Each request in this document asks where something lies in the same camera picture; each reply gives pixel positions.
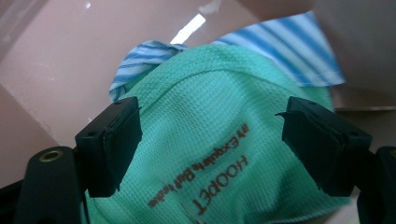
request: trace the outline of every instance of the green mesh fabric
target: green mesh fabric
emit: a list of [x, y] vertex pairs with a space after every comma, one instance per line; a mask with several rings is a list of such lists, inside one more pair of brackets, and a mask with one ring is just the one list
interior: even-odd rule
[[336, 210], [281, 141], [290, 96], [331, 108], [326, 89], [299, 88], [270, 60], [202, 46], [131, 86], [143, 140], [120, 191], [88, 199], [93, 223], [279, 223]]

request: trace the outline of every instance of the white and blue stripes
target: white and blue stripes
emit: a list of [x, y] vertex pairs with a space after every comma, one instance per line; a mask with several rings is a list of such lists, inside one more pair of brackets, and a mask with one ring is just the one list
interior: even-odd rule
[[184, 45], [164, 44], [155, 40], [146, 41], [133, 48], [122, 60], [119, 70], [114, 76], [109, 91], [111, 101], [118, 101], [123, 94], [129, 91], [126, 87], [127, 83], [147, 74], [186, 49], [187, 47]]
[[272, 59], [299, 86], [326, 87], [345, 82], [312, 12], [264, 21], [216, 40]]
[[[227, 34], [213, 44], [236, 45], [273, 60], [302, 87], [327, 87], [345, 82], [332, 49], [312, 12], [264, 21]], [[186, 50], [183, 45], [147, 41], [132, 49], [120, 64], [110, 87], [117, 101], [126, 84]]]

